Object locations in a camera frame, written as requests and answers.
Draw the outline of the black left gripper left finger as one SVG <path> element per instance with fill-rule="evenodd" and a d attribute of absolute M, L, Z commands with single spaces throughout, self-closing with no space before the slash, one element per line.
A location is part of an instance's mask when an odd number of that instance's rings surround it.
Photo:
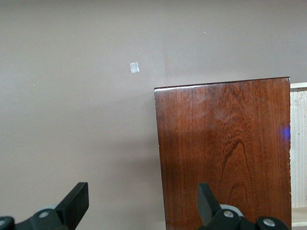
<path fill-rule="evenodd" d="M 79 182 L 55 208 L 45 208 L 30 218 L 15 223 L 13 217 L 2 216 L 2 230 L 74 230 L 89 207 L 87 182 Z"/>

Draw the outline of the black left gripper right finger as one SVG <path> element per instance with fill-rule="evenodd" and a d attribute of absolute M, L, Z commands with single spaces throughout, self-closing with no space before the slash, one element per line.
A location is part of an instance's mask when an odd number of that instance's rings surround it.
<path fill-rule="evenodd" d="M 231 205 L 220 205 L 207 183 L 198 184 L 197 207 L 202 225 L 200 230 L 287 230 L 281 220 L 262 216 L 256 222 L 247 220 Z"/>

